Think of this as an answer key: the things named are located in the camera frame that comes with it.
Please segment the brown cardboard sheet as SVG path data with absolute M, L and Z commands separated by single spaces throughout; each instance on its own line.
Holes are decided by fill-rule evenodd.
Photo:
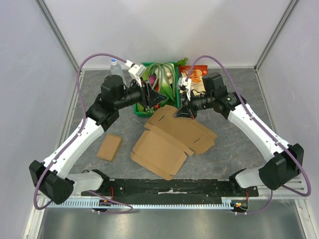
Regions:
M 165 180 L 178 173 L 188 156 L 215 145 L 217 135 L 194 119 L 176 118 L 177 108 L 159 108 L 146 122 L 131 159 Z

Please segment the small brown cardboard box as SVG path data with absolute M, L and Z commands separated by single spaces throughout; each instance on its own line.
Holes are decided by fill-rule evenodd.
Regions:
M 122 142 L 123 139 L 120 136 L 107 134 L 98 150 L 97 157 L 113 162 Z

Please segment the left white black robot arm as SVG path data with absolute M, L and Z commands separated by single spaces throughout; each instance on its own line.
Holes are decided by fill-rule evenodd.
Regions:
M 71 195 L 92 190 L 99 196 L 109 192 L 108 177 L 99 170 L 70 174 L 70 170 L 85 152 L 119 118 L 119 110 L 136 103 L 154 107 L 166 96 L 153 90 L 149 83 L 132 80 L 129 87 L 118 75 L 105 78 L 101 92 L 84 113 L 77 129 L 42 162 L 33 161 L 30 174 L 36 189 L 59 205 Z

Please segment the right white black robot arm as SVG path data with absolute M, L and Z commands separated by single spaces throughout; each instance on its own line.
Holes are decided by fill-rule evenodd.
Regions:
M 291 145 L 279 137 L 256 116 L 244 98 L 235 92 L 229 93 L 219 73 L 203 78 L 202 92 L 193 89 L 191 83 L 185 74 L 179 78 L 180 107 L 174 116 L 194 119 L 199 110 L 214 109 L 242 130 L 266 161 L 264 166 L 234 173 L 228 183 L 232 195 L 240 196 L 246 188 L 259 185 L 277 190 L 300 175 L 304 149 L 298 143 Z

